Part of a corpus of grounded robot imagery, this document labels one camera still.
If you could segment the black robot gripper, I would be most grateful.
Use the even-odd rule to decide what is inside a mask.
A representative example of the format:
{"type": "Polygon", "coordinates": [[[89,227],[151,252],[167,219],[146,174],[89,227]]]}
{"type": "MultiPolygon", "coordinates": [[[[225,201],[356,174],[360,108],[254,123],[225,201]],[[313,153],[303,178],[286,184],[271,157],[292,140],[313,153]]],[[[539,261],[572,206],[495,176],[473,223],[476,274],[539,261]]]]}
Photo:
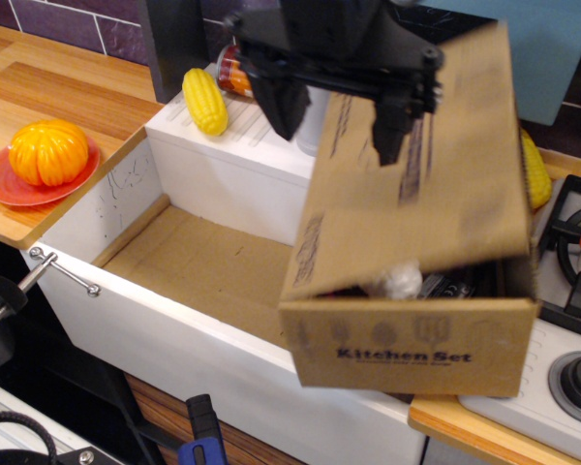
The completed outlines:
{"type": "Polygon", "coordinates": [[[231,13],[225,25],[260,109],[284,140],[311,105],[307,87],[376,101],[381,167],[397,163],[415,121],[437,108],[443,53],[398,24],[391,1],[280,1],[231,13]]]}

